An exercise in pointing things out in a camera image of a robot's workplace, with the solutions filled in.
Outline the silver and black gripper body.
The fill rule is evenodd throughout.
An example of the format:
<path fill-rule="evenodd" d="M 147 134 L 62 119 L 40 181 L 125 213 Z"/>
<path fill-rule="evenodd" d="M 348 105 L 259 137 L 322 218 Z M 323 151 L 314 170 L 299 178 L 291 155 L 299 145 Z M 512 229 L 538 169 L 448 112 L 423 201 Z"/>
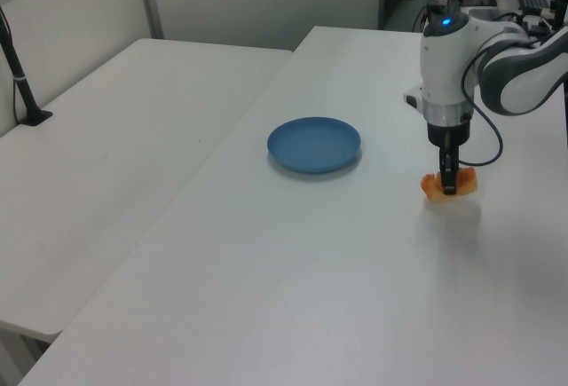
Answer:
<path fill-rule="evenodd" d="M 426 101 L 423 117 L 427 122 L 428 140 L 434 146 L 461 146 L 470 134 L 473 107 L 466 101 L 440 105 Z"/>

